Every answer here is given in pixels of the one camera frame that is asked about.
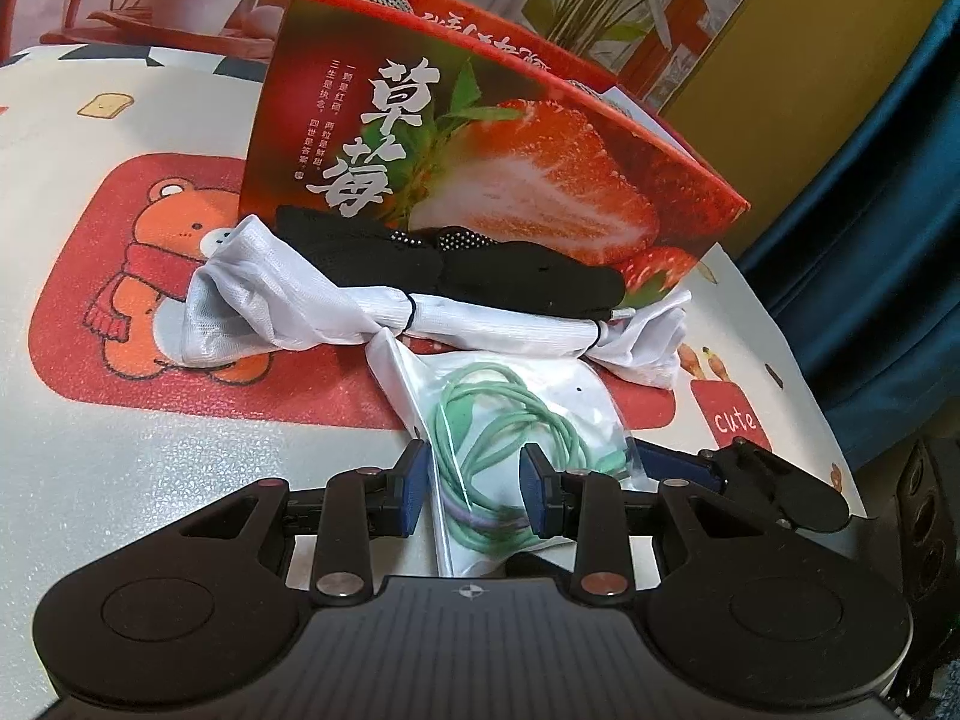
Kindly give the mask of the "bag with green cable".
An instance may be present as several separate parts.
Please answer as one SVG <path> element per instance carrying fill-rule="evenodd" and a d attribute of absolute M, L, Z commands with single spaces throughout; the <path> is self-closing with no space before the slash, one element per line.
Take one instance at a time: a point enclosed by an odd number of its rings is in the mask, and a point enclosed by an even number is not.
<path fill-rule="evenodd" d="M 563 543 L 529 527 L 519 483 L 524 445 L 539 445 L 560 472 L 604 473 L 628 491 L 652 486 L 612 395 L 579 359 L 417 355 L 381 332 L 366 344 L 366 361 L 410 436 L 430 444 L 444 577 L 488 574 L 519 551 Z"/>

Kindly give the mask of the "white satin sleeve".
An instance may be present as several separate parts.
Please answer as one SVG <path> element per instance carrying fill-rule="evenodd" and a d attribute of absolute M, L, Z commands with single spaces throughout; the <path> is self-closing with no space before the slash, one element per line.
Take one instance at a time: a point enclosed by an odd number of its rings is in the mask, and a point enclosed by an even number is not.
<path fill-rule="evenodd" d="M 455 349 L 533 358 L 586 358 L 626 382 L 674 387 L 685 307 L 669 291 L 610 320 L 551 317 L 407 294 L 389 286 L 340 288 L 251 215 L 210 234 L 215 249 L 180 301 L 156 310 L 153 341 L 181 367 L 213 369 L 279 349 L 366 344 L 382 330 Z"/>

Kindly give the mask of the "black dotted sock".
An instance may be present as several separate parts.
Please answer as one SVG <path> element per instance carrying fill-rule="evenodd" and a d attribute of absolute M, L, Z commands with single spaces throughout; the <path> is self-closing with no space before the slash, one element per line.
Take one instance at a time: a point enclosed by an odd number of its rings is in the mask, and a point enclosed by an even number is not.
<path fill-rule="evenodd" d="M 612 266 L 532 242 L 496 242 L 466 227 L 391 229 L 366 218 L 283 205 L 275 234 L 342 288 L 389 286 L 560 319 L 607 320 L 625 297 Z"/>

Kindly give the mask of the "red strawberry cardboard box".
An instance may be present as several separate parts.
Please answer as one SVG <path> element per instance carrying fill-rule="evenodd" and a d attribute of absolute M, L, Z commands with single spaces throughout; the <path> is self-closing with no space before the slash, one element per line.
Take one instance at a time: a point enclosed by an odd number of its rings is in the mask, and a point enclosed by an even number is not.
<path fill-rule="evenodd" d="M 466 227 L 616 266 L 669 293 L 745 200 L 613 83 L 460 0 L 291 0 L 263 82 L 241 208 L 405 232 Z"/>

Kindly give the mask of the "blue curtain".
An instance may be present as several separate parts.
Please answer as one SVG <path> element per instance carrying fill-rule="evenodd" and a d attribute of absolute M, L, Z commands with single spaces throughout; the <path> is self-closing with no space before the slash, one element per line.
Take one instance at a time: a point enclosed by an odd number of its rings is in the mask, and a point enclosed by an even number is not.
<path fill-rule="evenodd" d="M 958 394 L 958 0 L 737 265 L 851 466 Z"/>

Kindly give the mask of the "cartoon bear table mat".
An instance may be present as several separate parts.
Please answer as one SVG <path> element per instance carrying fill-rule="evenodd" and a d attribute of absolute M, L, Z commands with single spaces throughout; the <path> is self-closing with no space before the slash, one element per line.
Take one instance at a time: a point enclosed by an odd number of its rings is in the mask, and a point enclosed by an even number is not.
<path fill-rule="evenodd" d="M 249 67 L 43 46 L 2 71 L 2 712 L 49 700 L 31 622 L 85 562 L 263 476 L 387 465 L 358 346 L 186 371 L 190 275 L 239 218 Z"/>

